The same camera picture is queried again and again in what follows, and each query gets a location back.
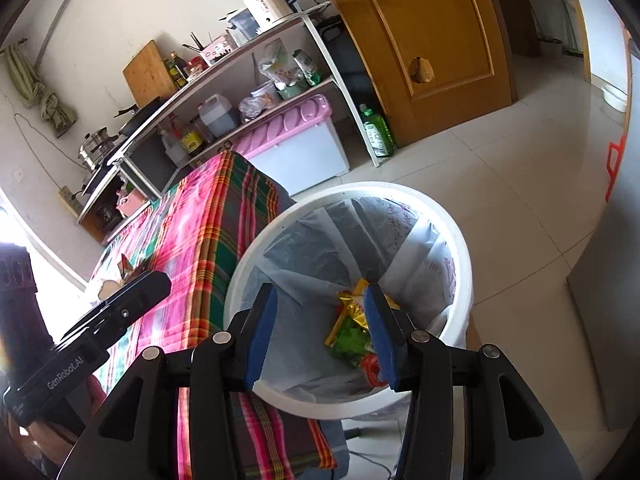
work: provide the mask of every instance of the wooden cutting board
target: wooden cutting board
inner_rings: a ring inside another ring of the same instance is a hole
[[[149,41],[122,73],[140,108],[158,96],[168,99],[178,91],[155,40]]]

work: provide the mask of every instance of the bottle label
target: bottle label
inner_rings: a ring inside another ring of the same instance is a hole
[[[187,150],[188,153],[194,152],[202,145],[202,139],[198,135],[198,133],[194,130],[187,132],[180,139],[180,143],[184,146],[184,149]]]
[[[376,156],[389,156],[385,142],[378,129],[373,124],[365,123],[364,131],[367,133],[367,137],[369,137],[369,141],[373,147],[373,152]]]

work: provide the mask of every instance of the pink lid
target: pink lid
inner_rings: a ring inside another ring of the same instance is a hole
[[[233,150],[244,158],[251,158],[278,142],[323,122],[331,117],[331,112],[331,105],[326,97],[322,94],[314,95],[245,133],[234,144]]]

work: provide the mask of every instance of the blue gripper pad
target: blue gripper pad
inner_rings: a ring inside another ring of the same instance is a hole
[[[389,387],[395,390],[400,384],[398,368],[396,367],[395,347],[391,342],[391,337],[386,329],[385,322],[375,305],[370,286],[367,287],[364,293],[364,317],[367,320],[367,325],[369,325],[369,334],[371,335],[373,348],[376,350],[376,354],[378,354],[380,374],[382,378],[389,383]]]
[[[247,390],[254,387],[255,381],[260,378],[264,359],[267,357],[267,349],[273,332],[278,313],[278,293],[271,285],[271,290],[265,300],[264,306],[255,326],[254,337],[249,343],[246,357],[246,371],[244,373],[244,386]]]

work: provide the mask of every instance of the power strip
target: power strip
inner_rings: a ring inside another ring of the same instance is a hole
[[[65,205],[69,208],[69,211],[76,215],[76,217],[80,216],[80,213],[82,212],[82,209],[84,209],[84,206],[76,197],[74,197],[74,194],[71,193],[71,190],[67,186],[62,187],[58,191],[58,196],[60,197],[62,202],[64,202]]]

